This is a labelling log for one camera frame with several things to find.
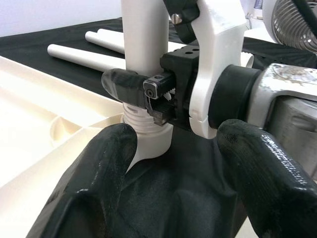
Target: black cloth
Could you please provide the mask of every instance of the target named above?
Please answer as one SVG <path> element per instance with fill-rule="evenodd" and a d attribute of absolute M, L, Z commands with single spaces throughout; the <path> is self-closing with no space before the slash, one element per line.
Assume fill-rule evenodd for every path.
<path fill-rule="evenodd" d="M 85 33 L 99 28 L 122 31 L 121 20 L 2 37 L 0 55 L 108 96 L 101 72 L 47 53 L 49 44 L 59 44 L 122 58 L 86 42 Z M 170 39 L 177 41 L 175 32 Z M 233 237 L 246 214 L 229 181 L 216 140 L 174 128 L 164 155 L 139 162 L 125 176 L 113 237 Z"/>

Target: white plastic bracket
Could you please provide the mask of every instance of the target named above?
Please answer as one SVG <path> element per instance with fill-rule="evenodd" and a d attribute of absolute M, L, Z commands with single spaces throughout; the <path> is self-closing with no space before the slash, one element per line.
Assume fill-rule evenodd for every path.
<path fill-rule="evenodd" d="M 223 70 L 240 65 L 246 19 L 239 0 L 198 0 L 200 15 L 192 27 L 200 47 L 199 67 L 189 105 L 193 132 L 207 139 L 215 137 L 208 111 L 213 89 Z"/>

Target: white pipe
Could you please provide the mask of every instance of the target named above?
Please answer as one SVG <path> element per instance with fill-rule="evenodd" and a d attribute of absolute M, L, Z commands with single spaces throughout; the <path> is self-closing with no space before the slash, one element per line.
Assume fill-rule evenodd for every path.
<path fill-rule="evenodd" d="M 168 14 L 162 0 L 121 0 L 124 51 L 127 70 L 153 76 L 162 72 L 160 57 L 167 52 Z M 173 126 L 154 124 L 146 110 L 123 104 L 124 122 L 138 135 L 138 148 L 130 165 L 165 153 L 171 144 Z"/>
<path fill-rule="evenodd" d="M 115 32 L 105 29 L 99 29 L 96 32 L 88 31 L 85 35 L 86 40 L 96 45 L 108 48 L 113 51 L 117 51 L 124 54 L 124 39 L 123 33 Z M 184 44 L 168 42 L 168 51 L 174 51 Z M 251 68 L 253 65 L 254 56 L 250 53 L 241 52 L 241 66 Z"/>
<path fill-rule="evenodd" d="M 124 59 L 78 50 L 70 47 L 52 44 L 48 46 L 48 53 L 50 56 L 80 64 L 82 66 L 93 68 L 102 72 L 112 68 L 125 69 Z"/>

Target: white wall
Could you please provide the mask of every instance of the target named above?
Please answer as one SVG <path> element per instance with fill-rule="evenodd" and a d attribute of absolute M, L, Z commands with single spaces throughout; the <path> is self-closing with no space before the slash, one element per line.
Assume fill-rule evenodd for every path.
<path fill-rule="evenodd" d="M 0 0 L 0 37 L 121 16 L 121 0 Z"/>

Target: black cable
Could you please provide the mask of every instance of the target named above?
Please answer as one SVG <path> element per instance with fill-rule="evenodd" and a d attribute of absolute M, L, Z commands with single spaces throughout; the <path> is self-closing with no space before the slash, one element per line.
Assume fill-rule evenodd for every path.
<path fill-rule="evenodd" d="M 317 18 L 309 7 L 306 0 L 292 0 L 294 5 L 297 7 L 299 13 L 308 24 L 312 33 L 317 37 Z"/>

